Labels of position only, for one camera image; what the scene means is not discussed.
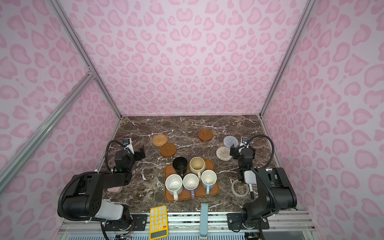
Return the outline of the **multicolour braided coaster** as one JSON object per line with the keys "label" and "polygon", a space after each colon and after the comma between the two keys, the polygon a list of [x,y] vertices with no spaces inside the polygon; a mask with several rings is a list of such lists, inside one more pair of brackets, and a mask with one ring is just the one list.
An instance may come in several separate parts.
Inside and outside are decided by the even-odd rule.
{"label": "multicolour braided coaster", "polygon": [[229,161],[232,159],[232,156],[230,155],[230,149],[227,147],[219,147],[216,150],[216,156],[221,161]]}

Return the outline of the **grey round coaster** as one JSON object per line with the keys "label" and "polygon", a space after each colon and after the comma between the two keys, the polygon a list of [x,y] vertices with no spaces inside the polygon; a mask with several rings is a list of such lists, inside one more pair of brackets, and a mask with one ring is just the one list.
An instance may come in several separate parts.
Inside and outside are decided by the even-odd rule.
{"label": "grey round coaster", "polygon": [[224,137],[224,139],[223,139],[223,143],[224,143],[225,147],[227,147],[227,148],[229,148],[229,149],[230,149],[231,147],[236,148],[236,147],[239,146],[239,141],[238,141],[238,139],[237,139],[236,137],[234,137],[234,136],[226,136],[226,137]]}

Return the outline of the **woven rattan coaster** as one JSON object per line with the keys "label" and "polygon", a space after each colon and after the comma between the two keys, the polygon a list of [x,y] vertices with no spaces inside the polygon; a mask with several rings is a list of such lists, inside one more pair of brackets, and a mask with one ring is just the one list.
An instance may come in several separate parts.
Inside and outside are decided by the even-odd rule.
{"label": "woven rattan coaster", "polygon": [[158,135],[154,136],[154,138],[153,138],[153,144],[156,147],[162,147],[167,142],[168,142],[168,137],[166,135],[163,135],[163,134],[158,134]]}

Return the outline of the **dark wooden coaster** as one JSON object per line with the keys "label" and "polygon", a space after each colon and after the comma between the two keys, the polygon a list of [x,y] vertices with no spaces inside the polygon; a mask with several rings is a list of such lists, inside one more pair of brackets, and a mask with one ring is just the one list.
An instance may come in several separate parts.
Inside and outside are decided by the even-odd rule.
{"label": "dark wooden coaster", "polygon": [[174,156],[177,152],[177,146],[173,143],[166,143],[161,147],[161,155],[166,158]]}

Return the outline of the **brown wooden coaster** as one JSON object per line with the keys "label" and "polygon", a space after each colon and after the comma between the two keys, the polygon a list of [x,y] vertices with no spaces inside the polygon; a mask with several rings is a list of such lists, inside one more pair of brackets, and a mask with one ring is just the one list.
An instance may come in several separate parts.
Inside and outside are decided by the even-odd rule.
{"label": "brown wooden coaster", "polygon": [[199,139],[204,142],[210,141],[213,138],[213,136],[214,136],[214,133],[212,132],[212,130],[209,130],[209,129],[202,129],[198,133]]}

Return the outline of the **white mug blue handle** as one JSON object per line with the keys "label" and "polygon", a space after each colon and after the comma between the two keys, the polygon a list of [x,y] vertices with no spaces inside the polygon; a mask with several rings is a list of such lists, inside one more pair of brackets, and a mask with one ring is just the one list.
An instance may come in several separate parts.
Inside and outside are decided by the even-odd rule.
{"label": "white mug blue handle", "polygon": [[209,195],[217,183],[217,175],[213,170],[205,170],[201,175],[201,181],[206,189],[206,195]]}

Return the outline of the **cream yellow mug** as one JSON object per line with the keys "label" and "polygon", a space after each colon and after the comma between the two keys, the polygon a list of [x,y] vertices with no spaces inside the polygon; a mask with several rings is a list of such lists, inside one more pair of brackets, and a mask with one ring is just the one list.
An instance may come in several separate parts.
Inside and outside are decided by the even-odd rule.
{"label": "cream yellow mug", "polygon": [[200,157],[194,157],[189,162],[189,169],[191,173],[197,175],[201,180],[201,175],[206,170],[206,162]]}

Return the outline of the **black mug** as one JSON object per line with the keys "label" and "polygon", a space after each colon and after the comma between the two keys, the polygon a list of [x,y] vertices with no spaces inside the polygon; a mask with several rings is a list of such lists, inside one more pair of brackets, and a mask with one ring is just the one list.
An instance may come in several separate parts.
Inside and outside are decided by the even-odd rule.
{"label": "black mug", "polygon": [[183,179],[188,170],[188,160],[184,157],[177,157],[173,160],[173,168]]}

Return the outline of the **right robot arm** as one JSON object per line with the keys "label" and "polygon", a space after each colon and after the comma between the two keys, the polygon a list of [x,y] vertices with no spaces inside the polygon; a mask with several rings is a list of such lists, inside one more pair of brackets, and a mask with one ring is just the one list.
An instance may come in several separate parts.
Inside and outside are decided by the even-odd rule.
{"label": "right robot arm", "polygon": [[231,146],[230,156],[238,161],[238,181],[249,186],[251,202],[241,210],[243,225],[260,225],[267,217],[297,206],[296,193],[283,168],[256,168],[254,150]]}

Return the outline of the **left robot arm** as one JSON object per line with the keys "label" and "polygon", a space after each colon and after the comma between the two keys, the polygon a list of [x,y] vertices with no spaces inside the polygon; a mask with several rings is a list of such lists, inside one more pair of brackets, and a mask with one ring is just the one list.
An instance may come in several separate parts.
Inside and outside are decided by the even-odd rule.
{"label": "left robot arm", "polygon": [[130,226],[129,209],[103,201],[103,191],[127,186],[135,163],[145,157],[144,148],[133,154],[121,150],[115,154],[114,171],[85,172],[73,176],[59,197],[58,215],[70,221],[122,222]]}

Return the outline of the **clear tape roll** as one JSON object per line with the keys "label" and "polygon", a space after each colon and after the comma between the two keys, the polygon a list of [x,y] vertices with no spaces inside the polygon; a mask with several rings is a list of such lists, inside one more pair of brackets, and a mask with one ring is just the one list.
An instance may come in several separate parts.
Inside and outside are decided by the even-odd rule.
{"label": "clear tape roll", "polygon": [[245,192],[244,194],[239,194],[239,193],[235,190],[235,184],[237,184],[237,183],[239,183],[239,180],[234,180],[234,181],[232,182],[232,185],[231,185],[232,193],[233,193],[236,197],[238,197],[238,198],[244,198],[244,197],[246,197],[246,196],[249,194],[249,192],[250,192],[249,186],[246,185],[246,192]]}

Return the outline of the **pink pencil case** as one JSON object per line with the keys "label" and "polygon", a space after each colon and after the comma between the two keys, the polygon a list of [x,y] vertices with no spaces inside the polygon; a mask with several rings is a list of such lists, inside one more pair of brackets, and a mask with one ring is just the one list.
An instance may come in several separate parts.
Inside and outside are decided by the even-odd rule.
{"label": "pink pencil case", "polygon": [[108,188],[107,191],[109,193],[120,193],[123,189],[123,186],[120,186],[120,187],[112,187],[112,188]]}

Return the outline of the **yellow calculator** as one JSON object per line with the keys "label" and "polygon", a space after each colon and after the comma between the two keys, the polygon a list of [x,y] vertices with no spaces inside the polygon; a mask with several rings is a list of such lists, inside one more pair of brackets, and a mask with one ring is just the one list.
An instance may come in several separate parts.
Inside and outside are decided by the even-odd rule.
{"label": "yellow calculator", "polygon": [[168,209],[160,206],[150,209],[150,240],[166,238],[169,235]]}

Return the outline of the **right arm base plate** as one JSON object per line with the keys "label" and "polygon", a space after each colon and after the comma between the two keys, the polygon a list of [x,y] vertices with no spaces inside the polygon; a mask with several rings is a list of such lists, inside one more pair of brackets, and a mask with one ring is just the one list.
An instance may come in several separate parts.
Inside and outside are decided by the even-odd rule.
{"label": "right arm base plate", "polygon": [[262,230],[270,228],[268,220],[246,220],[246,217],[241,213],[228,213],[227,223],[229,230],[235,232],[240,230],[259,230],[259,224],[261,224]]}

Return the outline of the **aluminium front rail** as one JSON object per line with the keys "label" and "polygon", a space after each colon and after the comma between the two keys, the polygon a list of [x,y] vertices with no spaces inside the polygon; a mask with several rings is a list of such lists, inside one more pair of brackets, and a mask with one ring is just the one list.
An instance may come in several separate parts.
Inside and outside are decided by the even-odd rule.
{"label": "aluminium front rail", "polygon": [[[198,240],[200,238],[200,212],[169,212],[168,240]],[[246,228],[240,232],[229,229],[226,212],[209,212],[207,217],[209,240],[253,240],[258,229]],[[282,211],[268,218],[269,229],[263,230],[267,240],[318,240],[314,223],[306,211]],[[150,236],[149,226],[143,231],[128,230],[108,232],[110,240],[121,235],[124,240],[147,240]],[[102,240],[104,236],[97,222],[64,221],[57,240]]]}

